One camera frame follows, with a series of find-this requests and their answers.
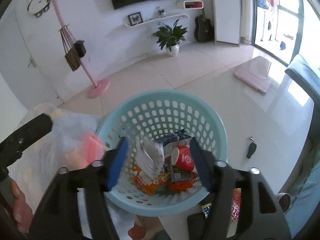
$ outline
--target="pink tablet case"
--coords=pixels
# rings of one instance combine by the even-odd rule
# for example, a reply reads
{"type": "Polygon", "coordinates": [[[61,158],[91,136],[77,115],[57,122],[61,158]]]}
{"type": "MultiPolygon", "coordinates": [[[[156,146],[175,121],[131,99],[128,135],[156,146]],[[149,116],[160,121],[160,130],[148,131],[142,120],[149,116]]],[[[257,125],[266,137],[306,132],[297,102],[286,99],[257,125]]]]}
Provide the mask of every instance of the pink tablet case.
{"type": "Polygon", "coordinates": [[[234,74],[238,79],[242,80],[259,92],[266,93],[271,84],[271,80],[268,79],[268,77],[265,77],[256,71],[253,72],[246,65],[239,66],[234,74]]]}

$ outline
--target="key fob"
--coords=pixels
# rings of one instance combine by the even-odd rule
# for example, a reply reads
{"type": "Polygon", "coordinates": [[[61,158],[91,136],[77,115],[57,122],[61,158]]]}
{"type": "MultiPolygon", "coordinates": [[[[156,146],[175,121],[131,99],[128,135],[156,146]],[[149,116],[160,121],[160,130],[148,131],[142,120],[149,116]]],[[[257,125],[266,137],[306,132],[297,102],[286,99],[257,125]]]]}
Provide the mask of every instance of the key fob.
{"type": "Polygon", "coordinates": [[[248,148],[248,153],[247,153],[248,159],[251,158],[252,154],[254,154],[256,149],[257,149],[257,145],[254,142],[250,143],[249,148],[248,148]]]}

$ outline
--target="brown handbag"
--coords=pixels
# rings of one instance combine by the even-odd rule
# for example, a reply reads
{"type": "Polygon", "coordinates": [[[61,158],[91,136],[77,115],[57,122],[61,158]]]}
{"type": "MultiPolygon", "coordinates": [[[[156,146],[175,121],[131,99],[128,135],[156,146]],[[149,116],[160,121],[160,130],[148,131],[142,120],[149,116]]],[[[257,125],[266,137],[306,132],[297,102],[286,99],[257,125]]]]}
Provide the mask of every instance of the brown handbag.
{"type": "Polygon", "coordinates": [[[76,71],[81,65],[80,57],[76,51],[74,44],[72,46],[70,45],[63,29],[60,29],[60,34],[61,34],[62,44],[63,44],[63,48],[64,48],[64,52],[65,52],[64,57],[69,65],[69,67],[71,68],[71,70],[76,71]]]}

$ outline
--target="orange snack bag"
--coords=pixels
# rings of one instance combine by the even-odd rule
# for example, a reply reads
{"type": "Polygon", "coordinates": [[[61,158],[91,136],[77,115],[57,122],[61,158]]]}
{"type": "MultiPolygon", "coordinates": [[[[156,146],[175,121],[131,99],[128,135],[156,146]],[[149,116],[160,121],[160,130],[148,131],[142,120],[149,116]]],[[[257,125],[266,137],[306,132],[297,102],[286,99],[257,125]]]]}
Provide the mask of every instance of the orange snack bag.
{"type": "Polygon", "coordinates": [[[163,172],[158,176],[158,178],[151,179],[139,166],[136,166],[134,168],[132,180],[144,193],[152,196],[156,188],[167,182],[168,177],[169,174],[163,172]]]}

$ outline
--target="pink coat rack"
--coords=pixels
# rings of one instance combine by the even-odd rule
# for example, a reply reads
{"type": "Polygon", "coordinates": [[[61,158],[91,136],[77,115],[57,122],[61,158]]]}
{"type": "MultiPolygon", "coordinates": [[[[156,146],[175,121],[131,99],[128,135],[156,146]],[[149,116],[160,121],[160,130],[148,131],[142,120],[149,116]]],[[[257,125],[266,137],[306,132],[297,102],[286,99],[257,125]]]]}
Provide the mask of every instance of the pink coat rack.
{"type": "MultiPolygon", "coordinates": [[[[62,18],[57,0],[50,0],[50,2],[52,2],[52,5],[54,7],[54,11],[57,15],[58,21],[61,25],[61,28],[65,28],[66,24],[62,18]]],[[[72,37],[69,35],[68,32],[64,32],[64,34],[66,35],[66,38],[68,39],[70,44],[74,43],[74,40],[72,39],[72,37]]],[[[102,79],[98,82],[96,82],[94,80],[94,78],[92,77],[92,75],[90,74],[90,72],[88,71],[88,68],[86,67],[86,65],[83,63],[82,59],[80,59],[81,65],[85,71],[85,73],[87,74],[87,76],[89,77],[90,81],[92,82],[92,86],[90,86],[87,96],[89,98],[96,98],[98,96],[100,96],[102,94],[103,91],[105,91],[108,87],[109,87],[109,80],[108,79],[102,79]]]]}

